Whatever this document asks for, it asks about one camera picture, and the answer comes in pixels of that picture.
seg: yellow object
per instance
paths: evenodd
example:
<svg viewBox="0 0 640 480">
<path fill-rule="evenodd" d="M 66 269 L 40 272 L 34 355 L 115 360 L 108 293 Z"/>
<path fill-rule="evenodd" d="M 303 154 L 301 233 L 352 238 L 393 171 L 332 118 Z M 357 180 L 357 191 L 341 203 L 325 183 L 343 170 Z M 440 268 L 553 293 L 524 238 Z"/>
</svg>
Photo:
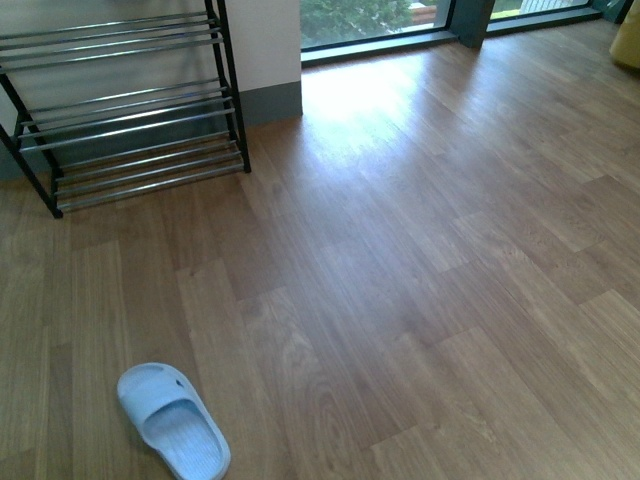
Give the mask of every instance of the yellow object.
<svg viewBox="0 0 640 480">
<path fill-rule="evenodd" d="M 640 68 L 640 0 L 635 0 L 611 45 L 614 60 Z"/>
</svg>

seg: gray baseboard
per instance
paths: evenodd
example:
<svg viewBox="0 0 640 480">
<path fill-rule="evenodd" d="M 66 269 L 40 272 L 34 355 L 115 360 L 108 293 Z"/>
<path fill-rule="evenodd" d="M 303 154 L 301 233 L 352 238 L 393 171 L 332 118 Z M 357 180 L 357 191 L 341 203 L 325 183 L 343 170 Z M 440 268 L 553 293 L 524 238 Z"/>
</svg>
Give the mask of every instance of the gray baseboard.
<svg viewBox="0 0 640 480">
<path fill-rule="evenodd" d="M 302 82 L 240 92 L 240 102 L 247 126 L 302 115 Z"/>
<path fill-rule="evenodd" d="M 242 103 L 244 121 L 248 126 L 300 116 L 302 115 L 302 84 L 301 82 L 293 82 L 240 92 L 240 101 Z M 171 118 L 171 115 L 158 116 L 154 118 L 154 121 L 162 122 L 171 120 Z M 107 138 L 103 141 L 78 144 L 73 148 L 57 149 L 55 154 L 58 161 L 64 166 L 83 159 L 101 157 L 119 151 L 133 150 L 224 130 L 224 120 L 220 117 L 216 117 L 216 119 L 216 121 L 187 122 L 173 125 L 170 128 L 145 131 L 137 135 L 123 135 L 114 139 Z M 136 126 L 136 123 L 131 122 L 127 126 Z M 100 134 L 103 132 L 100 129 L 95 129 L 85 133 Z M 64 140 L 64 137 L 49 138 L 48 140 Z M 42 155 L 32 155 L 27 160 L 35 172 L 47 171 L 48 166 Z M 21 176 L 22 171 L 16 165 L 14 159 L 4 146 L 0 145 L 0 180 Z"/>
</svg>

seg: slipper strap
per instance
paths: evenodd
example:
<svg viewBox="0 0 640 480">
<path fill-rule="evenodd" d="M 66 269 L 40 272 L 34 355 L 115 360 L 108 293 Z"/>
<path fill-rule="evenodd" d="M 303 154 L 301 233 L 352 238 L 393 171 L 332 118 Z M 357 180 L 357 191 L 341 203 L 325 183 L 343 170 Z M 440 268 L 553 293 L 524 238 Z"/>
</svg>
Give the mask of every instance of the slipper strap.
<svg viewBox="0 0 640 480">
<path fill-rule="evenodd" d="M 144 422 L 163 407 L 180 400 L 193 402 L 189 391 L 178 384 L 177 379 L 167 372 L 158 372 L 153 377 L 142 381 L 121 398 L 122 406 L 131 422 L 143 437 Z"/>
</svg>

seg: window sill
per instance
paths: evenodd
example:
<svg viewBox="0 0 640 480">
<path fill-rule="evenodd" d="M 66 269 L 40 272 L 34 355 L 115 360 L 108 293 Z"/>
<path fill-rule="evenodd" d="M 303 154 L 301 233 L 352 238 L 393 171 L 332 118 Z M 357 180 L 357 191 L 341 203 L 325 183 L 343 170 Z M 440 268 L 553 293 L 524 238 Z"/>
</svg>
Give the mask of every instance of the window sill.
<svg viewBox="0 0 640 480">
<path fill-rule="evenodd" d="M 409 48 L 417 48 L 425 45 L 437 45 L 453 42 L 457 39 L 458 37 L 449 31 L 425 32 L 406 37 L 382 38 L 380 40 L 356 45 L 326 48 L 313 52 L 302 52 L 302 67 L 312 67 L 342 60 L 351 60 L 379 53 L 408 50 Z"/>
<path fill-rule="evenodd" d="M 525 32 L 545 27 L 557 27 L 569 25 L 571 23 L 596 20 L 602 17 L 602 12 L 593 8 L 585 7 L 564 12 L 541 13 L 524 18 L 514 18 L 511 20 L 498 20 L 489 23 L 487 37 L 505 35 L 508 33 Z"/>
</svg>

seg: plastic slipper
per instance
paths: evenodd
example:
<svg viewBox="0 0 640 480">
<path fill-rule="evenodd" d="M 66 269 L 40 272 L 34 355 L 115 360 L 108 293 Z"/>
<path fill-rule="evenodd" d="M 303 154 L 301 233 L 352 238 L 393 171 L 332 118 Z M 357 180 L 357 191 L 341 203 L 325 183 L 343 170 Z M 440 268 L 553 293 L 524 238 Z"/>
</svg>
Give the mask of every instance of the plastic slipper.
<svg viewBox="0 0 640 480">
<path fill-rule="evenodd" d="M 118 381 L 118 398 L 142 439 L 181 480 L 219 480 L 231 453 L 198 393 L 178 370 L 144 363 Z"/>
</svg>

